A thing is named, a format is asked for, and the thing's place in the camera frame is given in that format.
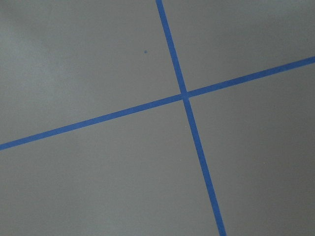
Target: gray surface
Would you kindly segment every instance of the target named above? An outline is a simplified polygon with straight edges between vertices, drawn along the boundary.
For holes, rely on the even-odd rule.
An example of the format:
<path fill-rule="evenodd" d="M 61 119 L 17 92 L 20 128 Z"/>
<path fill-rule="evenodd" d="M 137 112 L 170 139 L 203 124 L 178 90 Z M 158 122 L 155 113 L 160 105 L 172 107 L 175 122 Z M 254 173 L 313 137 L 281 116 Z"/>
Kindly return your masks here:
<path fill-rule="evenodd" d="M 217 236 L 181 102 L 0 153 L 0 235 Z"/>
<path fill-rule="evenodd" d="M 0 29 L 0 143 L 179 93 L 154 1 L 2 0 Z"/>
<path fill-rule="evenodd" d="M 188 90 L 315 55 L 313 0 L 164 0 Z"/>
<path fill-rule="evenodd" d="M 315 66 L 191 99 L 229 236 L 315 232 Z"/>

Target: blue line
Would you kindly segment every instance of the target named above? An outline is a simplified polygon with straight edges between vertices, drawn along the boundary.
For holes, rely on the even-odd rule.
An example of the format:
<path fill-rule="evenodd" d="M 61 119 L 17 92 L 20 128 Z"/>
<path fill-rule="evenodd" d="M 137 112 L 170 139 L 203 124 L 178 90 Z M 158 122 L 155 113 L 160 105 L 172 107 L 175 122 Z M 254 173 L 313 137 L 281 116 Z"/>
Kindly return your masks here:
<path fill-rule="evenodd" d="M 216 194 L 215 194 L 215 190 L 212 184 L 212 180 L 210 177 L 210 173 L 209 173 L 209 169 L 208 169 L 208 165 L 207 165 L 207 161 L 203 152 L 203 148 L 202 148 L 202 144 L 201 144 L 201 140 L 199 137 L 199 133 L 198 133 L 198 129 L 197 129 L 197 125 L 193 116 L 193 112 L 192 112 L 192 108 L 191 108 L 191 104 L 189 101 L 189 95 L 187 93 L 187 89 L 185 86 L 185 82 L 184 82 L 184 78 L 182 75 L 182 71 L 181 71 L 181 67 L 178 61 L 178 57 L 177 57 L 177 53 L 175 50 L 175 46 L 174 46 L 174 42 L 173 42 L 173 38 L 171 35 L 171 30 L 169 28 L 168 22 L 167 22 L 167 17 L 164 11 L 164 7 L 163 7 L 163 2 L 162 0 L 156 0 L 157 3 L 157 9 L 159 12 L 159 16 L 161 19 L 161 23 L 163 26 L 163 30 L 165 33 L 165 38 L 167 41 L 167 45 L 168 45 L 168 49 L 173 61 L 173 66 L 174 66 L 174 70 L 175 70 L 175 74 L 176 74 L 176 78 L 178 81 L 178 85 L 181 91 L 181 94 L 183 96 L 183 103 L 184 103 L 184 107 L 186 110 L 186 114 L 187 114 L 187 118 L 188 118 L 188 122 L 190 125 L 190 130 L 191 130 L 191 134 L 193 137 L 193 141 L 195 143 L 195 147 L 197 150 L 197 154 L 198 154 L 198 159 L 199 159 L 199 163 L 201 166 L 201 170 L 202 170 L 202 174 L 204 177 L 204 180 L 206 182 L 206 187 L 208 190 L 208 195 L 210 198 L 210 202 L 212 205 L 212 210 L 213 213 L 215 215 L 215 219 L 216 219 L 216 223 L 217 223 L 217 227 L 218 227 L 218 231 L 220 236 L 226 236 L 226 232 L 225 232 L 225 228 L 224 228 L 224 224 L 223 224 L 223 220 L 222 220 L 222 216 L 220 213 L 220 209 L 219 209 L 219 204 L 216 198 Z"/>
<path fill-rule="evenodd" d="M 289 64 L 285 64 L 285 65 L 280 65 L 271 69 L 267 69 L 267 70 L 263 70 L 263 71 L 259 71 L 250 75 L 246 75 L 246 76 L 242 76 L 239 78 L 235 78 L 232 80 L 227 80 L 221 83 L 217 83 L 214 85 L 210 85 L 210 86 L 206 86 L 203 88 L 198 88 L 192 91 L 188 92 L 188 96 L 189 97 L 194 97 L 194 96 L 198 96 L 204 93 L 208 93 L 208 92 L 213 92 L 219 89 L 224 89 L 230 86 L 234 86 L 234 85 L 238 85 L 241 83 L 245 83 L 248 81 L 252 81 L 252 80 L 256 80 L 256 79 L 260 79 L 269 75 L 274 75 L 277 73 L 281 73 L 287 70 L 292 70 L 301 66 L 305 66 L 305 65 L 309 65 L 309 64 L 313 64 L 315 63 L 315 57 L 311 57 L 311 58 L 306 58 L 303 60 L 298 60 Z"/>
<path fill-rule="evenodd" d="M 36 140 L 48 138 L 48 137 L 51 137 L 51 136 L 54 136 L 54 135 L 62 134 L 62 133 L 69 132 L 69 131 L 72 131 L 72 130 L 75 130 L 75 129 L 80 129 L 80 128 L 83 128 L 83 127 L 86 127 L 86 126 L 90 126 L 90 125 L 93 125 L 93 124 L 101 123 L 101 122 L 104 122 L 104 121 L 107 121 L 107 120 L 111 120 L 111 119 L 115 119 L 115 118 L 118 118 L 118 117 L 127 116 L 127 115 L 130 115 L 130 114 L 133 114 L 133 113 L 137 113 L 137 112 L 144 111 L 144 110 L 147 110 L 147 109 L 150 109 L 150 108 L 154 108 L 154 107 L 159 107 L 159 106 L 166 105 L 166 104 L 169 104 L 169 103 L 172 103 L 172 102 L 177 102 L 177 101 L 180 101 L 181 99 L 182 99 L 182 96 L 180 94 L 178 94 L 178 95 L 174 95 L 174 96 L 167 97 L 167 98 L 164 98 L 164 99 L 160 99 L 160 100 L 157 100 L 157 101 L 153 101 L 153 102 L 149 102 L 149 103 L 142 104 L 142 105 L 139 105 L 139 106 L 135 106 L 135 107 L 131 107 L 131 108 L 128 108 L 128 109 L 124 109 L 124 110 L 121 110 L 121 111 L 118 111 L 118 112 L 114 112 L 114 113 L 110 113 L 110 114 L 103 115 L 103 116 L 100 116 L 100 117 L 96 117 L 96 118 L 88 119 L 88 120 L 85 120 L 85 121 L 81 121 L 81 122 L 78 122 L 78 123 L 75 123 L 75 124 L 70 124 L 70 125 L 67 125 L 67 126 L 64 126 L 64 127 L 60 127 L 60 128 L 57 128 L 57 129 L 49 130 L 49 131 L 46 131 L 46 132 L 43 132 L 43 133 L 39 133 L 39 134 L 31 135 L 31 136 L 28 136 L 28 137 L 25 137 L 25 138 L 22 138 L 22 139 L 11 141 L 11 142 L 8 142 L 8 143 L 5 143 L 5 144 L 1 144 L 0 145 L 0 150 L 4 150 L 4 149 L 7 149 L 7 148 L 12 148 L 12 147 L 15 147 L 15 146 L 18 146 L 18 145 L 22 145 L 22 144 L 30 143 L 30 142 L 33 142 L 33 141 L 36 141 Z"/>

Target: blue tape strip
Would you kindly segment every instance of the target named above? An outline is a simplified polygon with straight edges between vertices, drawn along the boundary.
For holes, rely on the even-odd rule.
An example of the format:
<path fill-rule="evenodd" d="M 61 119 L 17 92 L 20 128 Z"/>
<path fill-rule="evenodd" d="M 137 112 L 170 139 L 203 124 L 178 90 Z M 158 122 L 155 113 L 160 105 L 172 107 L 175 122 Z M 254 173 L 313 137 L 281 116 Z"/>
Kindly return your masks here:
<path fill-rule="evenodd" d="M 284 72 L 287 70 L 292 70 L 301 66 L 305 66 L 305 65 L 309 65 L 315 63 L 315 57 L 311 57 L 311 58 L 306 58 L 303 60 L 298 60 L 289 64 L 285 64 L 285 65 L 281 65 L 281 66 L 277 66 L 271 69 L 267 69 L 267 70 L 263 70 L 263 71 L 259 71 L 250 75 L 246 75 L 246 76 L 242 76 L 236 79 L 232 79 L 232 80 L 227 80 L 221 83 L 217 83 L 215 85 L 210 85 L 207 87 L 203 87 L 203 88 L 198 88 L 192 91 L 188 92 L 188 96 L 189 97 L 194 97 L 194 96 L 198 96 L 204 93 L 208 93 L 208 92 L 213 92 L 219 89 L 224 89 L 230 86 L 234 86 L 234 85 L 238 85 L 241 83 L 245 83 L 251 80 L 256 80 L 256 79 L 260 79 L 269 75 L 274 75 L 280 72 Z"/>
<path fill-rule="evenodd" d="M 167 17 L 166 17 L 165 11 L 164 11 L 163 2 L 162 2 L 162 0 L 156 0 L 156 3 L 157 3 L 157 9 L 159 12 L 161 23 L 163 26 L 163 30 L 165 33 L 168 49 L 169 49 L 169 52 L 171 54 L 171 58 L 172 58 L 176 78 L 178 81 L 178 85 L 179 85 L 181 94 L 183 96 L 184 107 L 185 107 L 188 122 L 190 125 L 191 134 L 192 134 L 193 141 L 195 143 L 195 147 L 197 150 L 198 159 L 199 159 L 199 163 L 201 166 L 202 174 L 203 174 L 204 180 L 206 182 L 206 187 L 207 187 L 208 195 L 209 195 L 210 202 L 212 205 L 212 210 L 213 210 L 213 213 L 215 215 L 218 231 L 219 231 L 220 236 L 226 236 L 222 216 L 221 216 L 220 209 L 219 209 L 219 204 L 218 204 L 216 194 L 215 194 L 215 191 L 213 188 L 213 184 L 212 184 L 212 180 L 210 177 L 207 161 L 206 161 L 206 158 L 205 158 L 205 155 L 203 152 L 203 148 L 202 148 L 201 140 L 199 137 L 198 129 L 197 129 L 196 122 L 195 122 L 195 119 L 193 116 L 191 104 L 189 101 L 189 95 L 187 93 L 187 89 L 185 86 L 181 67 L 180 67 L 177 53 L 175 50 L 173 38 L 172 38 L 171 31 L 170 31 L 170 28 L 169 28 L 169 25 L 167 22 Z"/>
<path fill-rule="evenodd" d="M 121 110 L 121 111 L 118 111 L 118 112 L 114 112 L 114 113 L 110 113 L 110 114 L 103 115 L 103 116 L 100 116 L 100 117 L 96 117 L 96 118 L 93 118 L 93 119 L 88 119 L 88 120 L 81 121 L 81 122 L 78 122 L 78 123 L 75 123 L 75 124 L 70 124 L 70 125 L 67 125 L 67 126 L 64 126 L 64 127 L 60 127 L 60 128 L 57 128 L 57 129 L 49 130 L 49 131 L 46 131 L 46 132 L 43 132 L 43 133 L 39 133 L 39 134 L 28 136 L 28 137 L 25 137 L 25 138 L 22 138 L 22 139 L 18 139 L 18 140 L 12 141 L 12 142 L 1 144 L 0 145 L 0 150 L 4 150 L 4 149 L 7 149 L 7 148 L 12 148 L 12 147 L 15 147 L 15 146 L 18 146 L 18 145 L 22 145 L 22 144 L 30 143 L 30 142 L 33 142 L 33 141 L 36 141 L 36 140 L 48 138 L 48 137 L 51 137 L 51 136 L 54 136 L 54 135 L 58 135 L 58 134 L 62 134 L 62 133 L 65 133 L 65 132 L 69 132 L 69 131 L 72 131 L 72 130 L 75 130 L 75 129 L 80 129 L 80 128 L 83 128 L 83 127 L 86 127 L 86 126 L 90 126 L 90 125 L 93 125 L 93 124 L 97 124 L 97 123 L 101 123 L 101 122 L 104 122 L 104 121 L 107 121 L 107 120 L 110 120 L 110 119 L 115 119 L 115 118 L 118 118 L 118 117 L 127 116 L 127 115 L 130 115 L 130 114 L 133 114 L 133 113 L 137 113 L 137 112 L 140 112 L 140 111 L 144 111 L 144 110 L 150 109 L 150 108 L 159 107 L 159 106 L 162 106 L 162 105 L 166 105 L 166 104 L 169 104 L 169 103 L 172 103 L 172 102 L 179 101 L 181 99 L 182 99 L 182 96 L 180 94 L 178 94 L 178 95 L 167 97 L 167 98 L 164 98 L 164 99 L 161 99 L 161 100 L 157 100 L 157 101 L 154 101 L 154 102 L 149 102 L 149 103 L 142 104 L 142 105 L 139 105 L 139 106 L 135 106 L 135 107 L 131 107 L 131 108 L 128 108 L 128 109 L 124 109 L 124 110 Z"/>

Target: painted blue line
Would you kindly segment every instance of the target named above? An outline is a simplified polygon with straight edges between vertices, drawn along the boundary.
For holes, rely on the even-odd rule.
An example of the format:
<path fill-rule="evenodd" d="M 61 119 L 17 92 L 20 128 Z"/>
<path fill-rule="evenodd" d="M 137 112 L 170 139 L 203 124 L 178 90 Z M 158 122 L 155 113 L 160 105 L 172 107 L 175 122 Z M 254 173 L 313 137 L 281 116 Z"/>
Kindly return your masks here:
<path fill-rule="evenodd" d="M 309 65 L 309 64 L 313 64 L 315 63 L 315 57 L 311 57 L 311 58 L 306 58 L 303 60 L 298 60 L 289 64 L 285 64 L 285 65 L 280 65 L 274 68 L 270 68 L 267 70 L 263 70 L 263 71 L 259 71 L 250 75 L 246 75 L 246 76 L 242 76 L 239 78 L 235 78 L 232 80 L 227 80 L 221 83 L 217 83 L 214 85 L 210 85 L 210 86 L 206 86 L 203 88 L 198 88 L 192 91 L 188 92 L 188 96 L 189 97 L 194 97 L 194 96 L 198 96 L 204 93 L 208 93 L 208 92 L 213 92 L 219 89 L 224 89 L 230 86 L 234 86 L 234 85 L 238 85 L 241 83 L 245 83 L 248 81 L 252 81 L 252 80 L 256 80 L 256 79 L 260 79 L 269 75 L 274 75 L 274 74 L 278 74 L 287 70 L 292 70 L 301 66 L 305 66 L 305 65 Z"/>
<path fill-rule="evenodd" d="M 72 131 L 72 130 L 75 130 L 75 129 L 80 129 L 80 128 L 83 128 L 83 127 L 86 127 L 86 126 L 90 126 L 90 125 L 93 125 L 93 124 L 101 123 L 101 122 L 104 122 L 104 121 L 107 121 L 107 120 L 111 120 L 111 119 L 115 119 L 115 118 L 118 118 L 118 117 L 127 116 L 127 115 L 130 115 L 130 114 L 133 114 L 133 113 L 137 113 L 137 112 L 144 111 L 144 110 L 147 110 L 147 109 L 151 109 L 151 108 L 154 108 L 154 107 L 159 107 L 159 106 L 166 105 L 166 104 L 169 104 L 169 103 L 172 103 L 172 102 L 177 102 L 177 101 L 180 101 L 181 99 L 182 99 L 182 96 L 180 94 L 178 94 L 178 95 L 174 95 L 174 96 L 167 97 L 167 98 L 164 98 L 164 99 L 160 99 L 160 100 L 157 100 L 157 101 L 153 101 L 153 102 L 149 102 L 149 103 L 142 104 L 142 105 L 139 105 L 139 106 L 135 106 L 135 107 L 131 107 L 131 108 L 128 108 L 128 109 L 124 109 L 124 110 L 121 110 L 121 111 L 118 111 L 118 112 L 114 112 L 114 113 L 110 113 L 110 114 L 103 115 L 103 116 L 100 116 L 100 117 L 96 117 L 96 118 L 88 119 L 88 120 L 85 120 L 85 121 L 81 121 L 81 122 L 78 122 L 78 123 L 75 123 L 75 124 L 70 124 L 70 125 L 67 125 L 67 126 L 64 126 L 64 127 L 60 127 L 60 128 L 57 128 L 57 129 L 49 130 L 49 131 L 46 131 L 46 132 L 43 132 L 43 133 L 39 133 L 39 134 L 31 135 L 31 136 L 28 136 L 28 137 L 25 137 L 25 138 L 22 138 L 22 139 L 11 141 L 11 142 L 8 142 L 8 143 L 5 143 L 5 144 L 1 144 L 0 145 L 0 150 L 4 150 L 4 149 L 7 149 L 7 148 L 12 148 L 12 147 L 15 147 L 15 146 L 18 146 L 18 145 L 22 145 L 22 144 L 30 143 L 30 142 L 33 142 L 33 141 L 36 141 L 36 140 L 48 138 L 48 137 L 51 137 L 51 136 L 54 136 L 54 135 L 62 134 L 62 133 L 69 132 L 69 131 Z"/>
<path fill-rule="evenodd" d="M 170 55 L 171 55 L 171 58 L 172 58 L 172 62 L 173 62 L 176 78 L 177 78 L 177 81 L 178 81 L 178 85 L 179 85 L 181 94 L 183 96 L 184 107 L 185 107 L 185 110 L 186 110 L 186 114 L 187 114 L 190 130 L 191 130 L 191 134 L 192 134 L 192 137 L 193 137 L 193 141 L 195 143 L 196 151 L 197 151 L 197 154 L 198 154 L 198 159 L 199 159 L 199 163 L 200 163 L 200 166 L 201 166 L 201 171 L 202 171 L 205 183 L 206 183 L 206 187 L 207 187 L 208 195 L 209 195 L 209 198 L 210 198 L 212 210 L 213 210 L 213 213 L 215 215 L 217 228 L 218 228 L 220 236 L 226 236 L 226 232 L 225 232 L 225 228 L 224 228 L 221 212 L 220 212 L 220 209 L 219 209 L 219 204 L 218 204 L 217 197 L 216 197 L 216 194 L 215 194 L 215 190 L 214 190 L 214 187 L 213 187 L 213 184 L 212 184 L 212 180 L 211 180 L 211 177 L 210 177 L 209 168 L 208 168 L 207 161 L 206 161 L 206 158 L 205 158 L 205 155 L 204 155 L 204 151 L 203 151 L 203 148 L 202 148 L 202 144 L 201 144 L 200 136 L 199 136 L 199 133 L 198 133 L 197 125 L 196 125 L 196 122 L 195 122 L 195 118 L 193 116 L 191 104 L 190 104 L 190 101 L 189 101 L 189 95 L 187 93 L 187 89 L 186 89 L 186 86 L 185 86 L 185 82 L 184 82 L 184 78 L 183 78 L 183 75 L 182 75 L 181 67 L 180 67 L 179 60 L 178 60 L 178 57 L 177 57 L 177 53 L 176 53 L 176 50 L 175 50 L 173 38 L 172 38 L 172 35 L 171 35 L 171 30 L 170 30 L 168 22 L 167 22 L 167 17 L 166 17 L 166 14 L 165 14 L 163 2 L 162 2 L 162 0 L 156 0 L 156 3 L 157 3 L 157 9 L 158 9 L 158 12 L 159 12 L 161 23 L 162 23 L 162 26 L 163 26 L 163 30 L 164 30 L 164 33 L 165 33 L 165 38 L 166 38 L 166 41 L 167 41 L 168 49 L 169 49 L 169 52 L 170 52 Z"/>

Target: floor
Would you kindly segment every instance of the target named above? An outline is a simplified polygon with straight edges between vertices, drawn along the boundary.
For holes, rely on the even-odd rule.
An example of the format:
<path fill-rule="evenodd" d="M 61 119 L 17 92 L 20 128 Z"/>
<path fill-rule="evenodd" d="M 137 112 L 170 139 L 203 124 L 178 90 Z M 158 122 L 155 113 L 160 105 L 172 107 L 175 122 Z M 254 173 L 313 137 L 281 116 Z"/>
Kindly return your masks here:
<path fill-rule="evenodd" d="M 0 236 L 311 236 L 315 1 L 0 1 Z"/>

